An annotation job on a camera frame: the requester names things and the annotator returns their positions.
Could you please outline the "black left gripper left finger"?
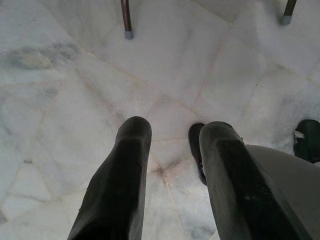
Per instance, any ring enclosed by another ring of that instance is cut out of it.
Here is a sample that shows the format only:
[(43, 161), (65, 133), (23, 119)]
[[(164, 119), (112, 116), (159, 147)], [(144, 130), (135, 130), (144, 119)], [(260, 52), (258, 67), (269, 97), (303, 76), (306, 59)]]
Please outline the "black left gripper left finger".
[(140, 240), (152, 140), (150, 123), (128, 118), (114, 146), (91, 178), (69, 240)]

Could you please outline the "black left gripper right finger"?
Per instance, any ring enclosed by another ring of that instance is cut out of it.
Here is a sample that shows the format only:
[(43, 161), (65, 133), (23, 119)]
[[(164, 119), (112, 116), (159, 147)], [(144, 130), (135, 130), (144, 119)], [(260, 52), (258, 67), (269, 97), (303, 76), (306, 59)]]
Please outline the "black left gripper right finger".
[(276, 183), (231, 125), (206, 124), (200, 130), (199, 146), (220, 239), (310, 239)]

